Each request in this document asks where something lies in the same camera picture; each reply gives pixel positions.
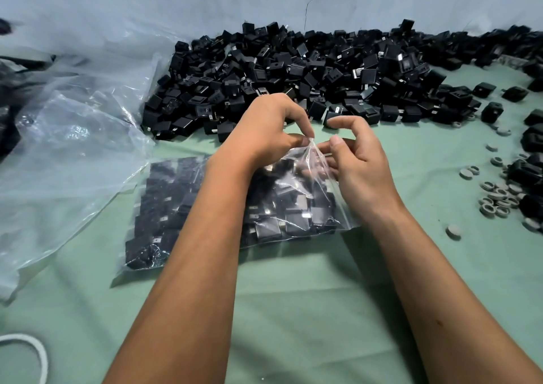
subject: fingernail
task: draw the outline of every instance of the fingernail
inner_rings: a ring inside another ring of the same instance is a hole
[[[341,138],[339,138],[337,135],[332,135],[330,137],[330,145],[336,146],[337,144],[341,144],[341,141],[343,141]]]

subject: person's left hand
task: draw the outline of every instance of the person's left hand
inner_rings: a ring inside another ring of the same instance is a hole
[[[283,132],[285,118],[294,120],[304,135]],[[262,95],[249,106],[216,156],[248,162],[255,170],[279,161],[291,148],[309,145],[309,138],[315,138],[315,133],[301,106],[283,93]]]

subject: white cable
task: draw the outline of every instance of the white cable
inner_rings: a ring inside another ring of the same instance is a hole
[[[37,356],[40,359],[41,375],[38,384],[45,384],[47,381],[47,373],[49,372],[49,361],[47,361],[47,352],[44,345],[36,337],[27,334],[6,334],[0,336],[0,343],[4,341],[23,341],[26,344],[30,344],[37,352]]]

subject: light blue wall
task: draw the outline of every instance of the light blue wall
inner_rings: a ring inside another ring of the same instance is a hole
[[[542,7],[543,0],[0,0],[0,14],[22,24],[15,36],[0,42],[48,51],[119,41],[126,49],[153,48],[157,34],[217,35],[224,28],[241,30],[244,20],[278,21],[300,31],[390,29],[404,17],[432,33],[477,33],[514,23],[543,29]]]

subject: wrinkled plastic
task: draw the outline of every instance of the wrinkled plastic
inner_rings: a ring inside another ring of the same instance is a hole
[[[168,58],[59,57],[28,77],[21,141],[0,164],[0,299],[146,166],[153,141],[138,125]]]
[[[152,163],[134,205],[122,270],[162,267],[204,178],[208,156]],[[322,153],[311,141],[259,169],[249,185],[240,248],[355,226]]]

